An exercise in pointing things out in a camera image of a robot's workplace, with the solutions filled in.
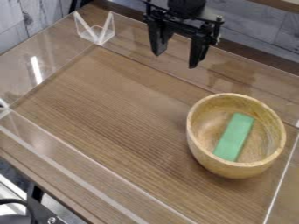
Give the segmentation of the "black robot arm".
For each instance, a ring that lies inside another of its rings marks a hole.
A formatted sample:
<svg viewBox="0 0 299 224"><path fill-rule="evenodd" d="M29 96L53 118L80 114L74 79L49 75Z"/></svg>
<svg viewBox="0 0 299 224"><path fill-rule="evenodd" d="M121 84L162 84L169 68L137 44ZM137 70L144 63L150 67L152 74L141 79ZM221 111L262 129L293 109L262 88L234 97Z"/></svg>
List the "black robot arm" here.
<svg viewBox="0 0 299 224"><path fill-rule="evenodd" d="M210 46L220 42L221 15L205 8L206 0L166 0L165 6L144 0L144 22L154 56L166 50L173 34L190 39L189 69L205 59Z"/></svg>

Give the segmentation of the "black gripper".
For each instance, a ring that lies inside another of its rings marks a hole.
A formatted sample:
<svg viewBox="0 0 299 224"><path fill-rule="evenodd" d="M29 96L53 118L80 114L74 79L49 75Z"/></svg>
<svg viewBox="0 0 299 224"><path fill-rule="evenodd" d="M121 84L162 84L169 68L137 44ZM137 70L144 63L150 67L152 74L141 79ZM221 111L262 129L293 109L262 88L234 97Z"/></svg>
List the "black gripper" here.
<svg viewBox="0 0 299 224"><path fill-rule="evenodd" d="M150 48L158 56L174 33L190 37L189 69L204 60L209 45L220 42L224 18L206 6L206 0L142 0L144 21Z"/></svg>

